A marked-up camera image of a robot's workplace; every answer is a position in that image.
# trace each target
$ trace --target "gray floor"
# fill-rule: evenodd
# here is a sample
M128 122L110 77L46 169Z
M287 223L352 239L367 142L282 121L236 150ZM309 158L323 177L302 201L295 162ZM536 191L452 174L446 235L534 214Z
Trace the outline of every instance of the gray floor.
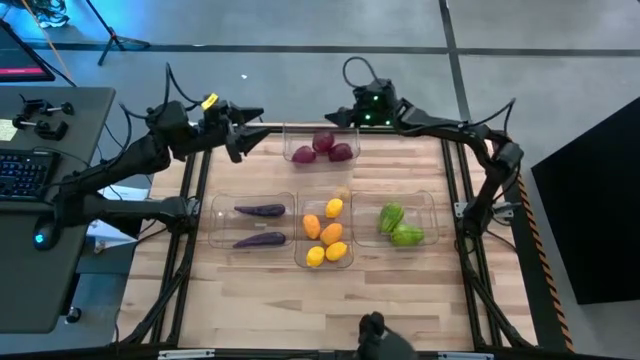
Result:
M55 42L103 42L106 34L81 0L68 0L68 28L49 30ZM437 0L95 0L124 35L154 44L218 45L446 45ZM517 49L640 49L640 5L635 0L449 0L459 47ZM7 18L24 39L42 35L28 17ZM57 64L50 51L42 56ZM314 121L352 103L340 68L348 54L119 53L96 67L97 52L63 51L83 86L112 86L117 101L136 111L158 104L169 61L189 94L217 92L240 105L263 106L266 121ZM365 55L378 75L434 115L457 117L447 55ZM578 306L535 189L530 167L640 94L640 57L463 56L461 68L474 118L518 98L510 133L524 148L523 175L545 250L578 352L640 358L640 301ZM368 81L359 64L355 82ZM119 109L108 120L116 136L126 128ZM501 126L496 120L494 126ZM134 137L144 132L137 123ZM106 134L105 156L118 148ZM148 186L144 178L130 186ZM0 336L0 352L102 345L111 340L122 296L118 276L83 276L76 299L92 302L86 322L60 325L49 335ZM99 296L87 290L109 289Z

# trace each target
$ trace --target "wooden table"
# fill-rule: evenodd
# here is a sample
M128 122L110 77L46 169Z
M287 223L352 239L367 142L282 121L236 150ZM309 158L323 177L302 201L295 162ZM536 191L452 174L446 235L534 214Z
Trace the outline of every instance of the wooden table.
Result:
M282 158L281 140L280 135L270 135L242 164L232 164L224 149L214 150L180 347L355 349L360 317L375 310L416 349L472 350L440 140L361 135L362 151L352 169L312 166L306 170ZM471 152L469 161L477 190L484 173ZM183 171L184 164L175 161L157 174L151 196L177 195ZM216 194L295 193L301 188L339 185L348 185L354 192L430 192L440 240L409 252L354 245L353 264L335 271L300 268L294 262L294 246L264 252L209 245L210 209ZM492 224L490 229L511 240L509 228ZM484 242L496 302L524 338L535 343L516 254L490 235ZM136 250L118 318L123 336L142 320L158 296L168 243L165 233ZM167 308L163 339L173 302ZM480 315L484 337L489 339L482 306Z

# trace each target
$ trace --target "eggplant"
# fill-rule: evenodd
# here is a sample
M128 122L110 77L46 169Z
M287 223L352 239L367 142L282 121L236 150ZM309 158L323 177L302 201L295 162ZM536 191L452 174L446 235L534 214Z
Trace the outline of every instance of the eggplant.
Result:
M262 217L279 217L285 212L282 204L271 204L261 206L234 206L233 209L247 215L255 215Z
M252 246L282 245L286 240L287 237L280 232L264 233L250 236L244 240L240 240L237 243L233 244L233 248L242 249Z

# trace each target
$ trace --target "clear plastic container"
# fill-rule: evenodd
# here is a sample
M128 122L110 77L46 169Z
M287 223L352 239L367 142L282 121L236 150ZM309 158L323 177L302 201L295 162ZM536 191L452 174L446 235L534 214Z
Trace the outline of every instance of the clear plastic container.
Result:
M221 194L211 204L212 230L209 232L209 245L214 248L233 249L233 245L250 236L267 232L281 232L286 241L282 245L252 246L242 250L274 249L292 243L296 232L295 198L290 193L278 195L227 195ZM240 213L235 206L260 206L282 204L285 213L280 217L262 217Z
M438 220L433 197L426 191L413 194L353 193L352 219L353 237L361 246L395 247L391 234L378 230L380 211L390 202L398 202L404 208L401 223L417 226L424 230L424 239L413 247L432 245L438 242Z
M302 146L313 148L313 135L319 132L331 132L334 136L334 146L336 144L348 144L351 147L353 158L345 161L330 162L327 154L317 154L316 160L309 164L298 164L300 166L309 166L314 164L331 164L339 166L340 164L350 164L358 156L360 156L360 137L358 129L355 128L338 128L335 126L302 126L284 124L282 126L282 156L287 161L292 161L293 154Z
M327 202L329 200L340 197L344 202L342 213L335 219L329 219L325 216ZM345 193L345 190L336 192L336 189L320 189L320 190L303 190L298 192L298 218L296 226L297 231L295 260L296 263L303 268L309 269L344 269L353 263L353 233L351 231L351 194ZM318 267L310 267L307 265L307 253L314 246L325 246L320 239L311 240L307 237L302 226L302 218L304 215L316 215L320 220L320 226L324 230L329 224L337 222L342 224L343 232L340 241L347 245L347 253L340 260L332 262L326 258L322 265Z

